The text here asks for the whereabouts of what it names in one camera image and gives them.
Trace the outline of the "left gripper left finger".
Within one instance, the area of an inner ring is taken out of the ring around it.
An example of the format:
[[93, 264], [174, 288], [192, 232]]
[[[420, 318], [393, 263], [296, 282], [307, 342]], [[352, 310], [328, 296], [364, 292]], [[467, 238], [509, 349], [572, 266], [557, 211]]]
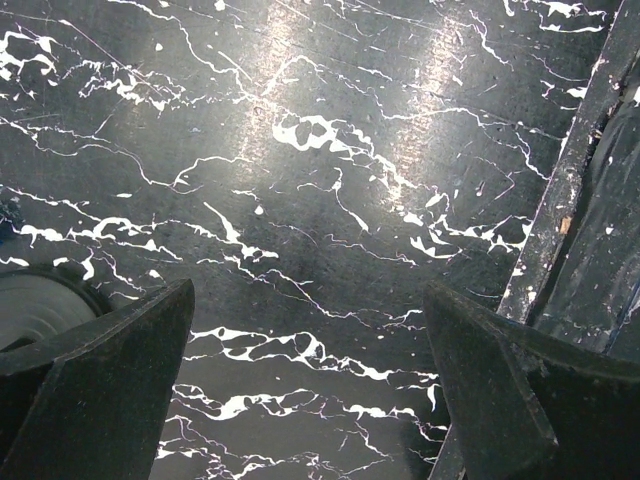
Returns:
[[146, 479], [194, 309], [189, 279], [28, 343], [26, 313], [77, 302], [30, 284], [1, 308], [1, 476]]

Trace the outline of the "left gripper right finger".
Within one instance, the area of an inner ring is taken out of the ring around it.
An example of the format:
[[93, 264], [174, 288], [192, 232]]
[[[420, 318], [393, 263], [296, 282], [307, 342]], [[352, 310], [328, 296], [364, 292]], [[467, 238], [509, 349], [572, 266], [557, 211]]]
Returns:
[[427, 335], [469, 479], [636, 479], [639, 365], [508, 320], [437, 283]]

